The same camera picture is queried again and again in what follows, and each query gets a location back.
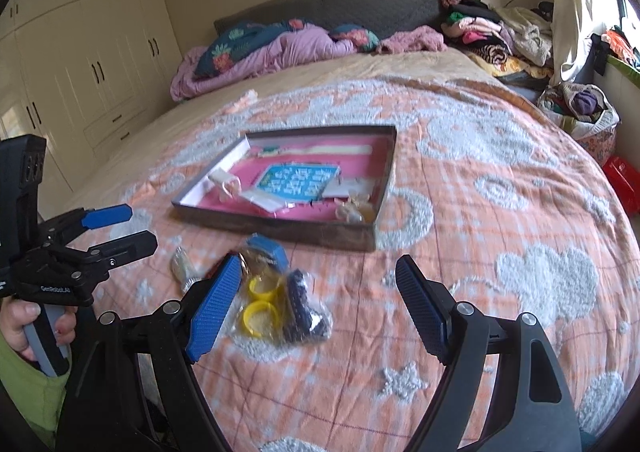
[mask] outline fingernail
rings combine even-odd
[[[27,306],[27,313],[32,317],[36,317],[40,314],[40,306],[38,304],[30,304]]]

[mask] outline open box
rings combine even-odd
[[[199,225],[370,252],[376,249],[376,223],[392,172],[396,137],[393,125],[333,125],[247,133],[194,178],[172,204],[183,219]],[[230,172],[246,190],[256,186],[272,165],[335,166],[345,179],[374,179],[370,195],[373,221],[338,220],[333,199],[296,203],[276,217],[268,217],[248,201],[221,201],[219,190],[207,177],[218,169]]]

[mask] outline blue card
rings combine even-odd
[[[338,172],[338,165],[278,163],[267,167],[255,188],[293,203],[308,203],[320,198]]]

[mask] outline white wardrobe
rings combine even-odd
[[[0,15],[0,137],[47,139],[41,216],[62,212],[172,106],[181,60],[164,0],[11,0]]]

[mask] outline cabinet handle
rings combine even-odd
[[[33,117],[31,116],[31,111],[29,111],[29,106],[27,106],[27,113],[29,114],[29,119],[31,121],[31,125],[33,125],[33,130],[36,130],[36,122],[33,121]]]
[[[33,106],[33,110],[36,111],[36,116],[38,118],[38,124],[42,125],[42,120],[40,120],[40,113],[38,113],[38,108],[36,108],[36,103],[35,102],[31,102],[31,105]]]

